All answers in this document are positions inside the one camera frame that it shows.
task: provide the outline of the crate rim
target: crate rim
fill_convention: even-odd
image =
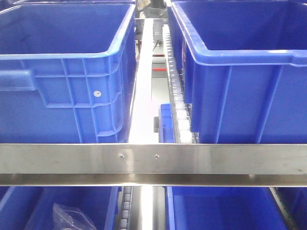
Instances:
[[[209,50],[180,6],[188,1],[172,2],[177,23],[191,50],[194,61],[206,66],[291,65],[307,66],[307,50]]]
[[[8,12],[8,11],[12,11],[15,9],[18,9],[20,7],[33,7],[33,6],[40,6],[40,5],[44,5],[44,6],[58,6],[58,5],[62,5],[61,3],[58,4],[26,4],[26,5],[18,5],[18,6],[13,6],[11,8],[8,8],[6,10],[0,11],[0,14]],[[80,4],[74,4],[74,3],[69,3],[66,5],[89,5],[89,4],[85,4],[85,3],[80,3]],[[122,23],[119,25],[113,39],[112,42],[108,48],[108,50],[103,51],[103,52],[99,52],[99,53],[57,53],[57,54],[51,54],[51,53],[43,53],[43,54],[0,54],[0,60],[21,60],[21,59],[71,59],[71,58],[103,58],[103,57],[108,57],[111,55],[114,55],[116,53],[118,53],[120,51],[120,46],[121,46],[121,42],[118,41],[122,41],[125,37],[125,33],[126,31],[129,30],[129,24],[131,23],[131,21],[133,20],[133,14],[134,14],[134,8],[135,5],[134,4],[113,4],[110,3],[108,5],[129,5],[129,8],[123,18]]]

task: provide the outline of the plastic bag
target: plastic bag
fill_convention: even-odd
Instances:
[[[97,230],[93,222],[76,207],[53,205],[53,230]]]

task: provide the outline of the stainless steel bar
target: stainless steel bar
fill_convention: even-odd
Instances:
[[[307,186],[306,175],[237,174],[2,174],[0,185],[43,186]]]
[[[2,174],[306,175],[306,161],[304,144],[0,144]]]

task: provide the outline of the blue bin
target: blue bin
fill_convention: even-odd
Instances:
[[[185,88],[200,143],[307,143],[307,5],[186,1],[173,9],[192,57]]]
[[[42,187],[6,187],[4,190],[7,191],[0,201],[0,229],[24,230],[43,189]]]
[[[267,188],[168,187],[168,230],[286,230]]]
[[[132,4],[0,12],[0,142],[125,142],[134,84]]]
[[[298,230],[307,229],[307,189],[278,188],[279,195]]]
[[[97,230],[111,230],[118,187],[10,187],[0,202],[0,229],[52,230],[54,203],[76,207]]]
[[[170,103],[159,108],[159,143],[174,143],[173,119]]]

